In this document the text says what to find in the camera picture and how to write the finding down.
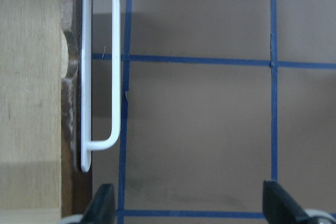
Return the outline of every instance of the clamp jaw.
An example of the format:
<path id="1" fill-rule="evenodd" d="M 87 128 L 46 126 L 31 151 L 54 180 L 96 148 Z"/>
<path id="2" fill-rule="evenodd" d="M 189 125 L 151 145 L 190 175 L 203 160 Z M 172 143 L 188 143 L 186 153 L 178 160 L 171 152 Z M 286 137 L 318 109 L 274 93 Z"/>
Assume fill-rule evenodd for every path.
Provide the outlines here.
<path id="1" fill-rule="evenodd" d="M 269 224 L 336 224 L 324 211 L 303 210 L 276 181 L 264 181 L 262 203 Z"/>

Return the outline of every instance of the gray surface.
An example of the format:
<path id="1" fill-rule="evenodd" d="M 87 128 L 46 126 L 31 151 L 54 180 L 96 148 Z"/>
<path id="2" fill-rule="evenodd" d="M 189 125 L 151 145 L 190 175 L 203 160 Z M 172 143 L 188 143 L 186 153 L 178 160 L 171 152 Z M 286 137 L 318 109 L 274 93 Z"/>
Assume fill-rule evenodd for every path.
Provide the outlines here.
<path id="1" fill-rule="evenodd" d="M 131 63 L 125 206 L 259 211 L 268 68 Z"/>
<path id="2" fill-rule="evenodd" d="M 125 14 L 122 13 L 121 17 L 121 54 L 124 53 L 124 27 L 125 27 Z M 105 54 L 111 54 L 111 25 L 112 25 L 112 15 L 111 14 L 94 14 L 92 16 L 92 52 L 94 54 L 100 54 L 101 59 L 104 58 Z"/>
<path id="3" fill-rule="evenodd" d="M 268 60 L 269 1 L 133 0 L 131 53 Z M 278 0 L 279 60 L 335 62 L 334 1 Z M 108 33 L 100 24 L 97 33 Z M 95 39 L 94 52 L 105 40 Z M 108 64 L 93 64 L 97 136 L 109 131 Z M 262 180 L 270 179 L 270 78 L 267 67 L 132 62 L 125 207 L 261 211 Z M 278 93 L 279 180 L 304 207 L 333 212 L 335 78 L 336 71 L 281 68 Z M 117 146 L 93 154 L 94 189 L 117 183 L 118 156 Z"/>
<path id="4" fill-rule="evenodd" d="M 270 0 L 133 0 L 132 54 L 269 59 Z"/>
<path id="5" fill-rule="evenodd" d="M 278 0 L 278 59 L 336 62 L 336 0 Z"/>
<path id="6" fill-rule="evenodd" d="M 306 208 L 335 212 L 336 71 L 279 70 L 279 180 Z"/>

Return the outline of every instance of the wooden board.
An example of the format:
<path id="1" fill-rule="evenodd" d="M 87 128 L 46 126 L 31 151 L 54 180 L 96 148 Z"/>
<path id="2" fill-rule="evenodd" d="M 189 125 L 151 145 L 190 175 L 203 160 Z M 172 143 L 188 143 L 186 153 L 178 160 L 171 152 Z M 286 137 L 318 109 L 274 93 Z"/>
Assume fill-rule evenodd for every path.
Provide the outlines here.
<path id="1" fill-rule="evenodd" d="M 0 210 L 1 224 L 55 224 L 59 220 L 59 208 Z"/>
<path id="2" fill-rule="evenodd" d="M 0 208 L 60 215 L 60 0 L 0 3 Z"/>

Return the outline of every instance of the blue painter's tape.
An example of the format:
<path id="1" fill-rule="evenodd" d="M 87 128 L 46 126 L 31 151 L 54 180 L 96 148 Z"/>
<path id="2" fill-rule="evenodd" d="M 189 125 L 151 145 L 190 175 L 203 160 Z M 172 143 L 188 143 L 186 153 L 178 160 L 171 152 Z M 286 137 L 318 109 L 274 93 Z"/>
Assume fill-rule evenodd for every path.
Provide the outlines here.
<path id="1" fill-rule="evenodd" d="M 272 67 L 271 81 L 271 177 L 278 179 L 278 73 Z"/>
<path id="2" fill-rule="evenodd" d="M 278 179 L 277 0 L 271 0 L 271 178 Z"/>
<path id="3" fill-rule="evenodd" d="M 264 215 L 261 212 L 179 211 L 179 210 L 124 210 L 124 211 L 117 211 L 117 216 L 264 219 Z"/>
<path id="4" fill-rule="evenodd" d="M 336 69 L 336 64 L 334 63 L 278 61 L 278 66 L 283 68 Z"/>
<path id="5" fill-rule="evenodd" d="M 128 56 L 130 53 L 131 28 L 132 28 L 132 0 L 126 0 L 125 31 L 124 31 L 124 55 L 126 56 Z M 129 90 L 129 80 L 130 80 L 130 62 L 128 60 L 124 60 L 123 83 L 122 83 L 122 106 L 121 106 L 120 154 L 119 154 L 119 187 L 118 187 L 119 210 L 123 210 L 125 205 L 127 120 L 128 120 L 128 101 L 126 94 Z M 117 222 L 118 224 L 123 224 L 124 217 L 119 216 Z"/>
<path id="6" fill-rule="evenodd" d="M 111 54 L 93 54 L 94 60 L 111 60 Z M 198 57 L 178 57 L 178 56 L 151 56 L 151 55 L 125 55 L 122 60 L 145 61 L 145 62 L 173 62 L 173 63 L 196 63 L 196 64 L 214 64 L 214 65 L 239 65 L 239 66 L 262 66 L 269 67 L 268 60 L 247 60 L 247 59 L 221 59 L 221 58 L 198 58 Z"/>

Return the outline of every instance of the plywood edge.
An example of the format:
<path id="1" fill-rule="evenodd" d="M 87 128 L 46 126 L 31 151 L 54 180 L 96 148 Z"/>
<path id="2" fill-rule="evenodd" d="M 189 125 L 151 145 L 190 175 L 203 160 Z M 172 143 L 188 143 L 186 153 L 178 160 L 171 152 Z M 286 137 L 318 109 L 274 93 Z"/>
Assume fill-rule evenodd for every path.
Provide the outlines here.
<path id="1" fill-rule="evenodd" d="M 92 198 L 92 171 L 79 164 L 81 0 L 61 0 L 61 27 L 66 69 L 61 80 L 61 214 L 82 214 Z"/>

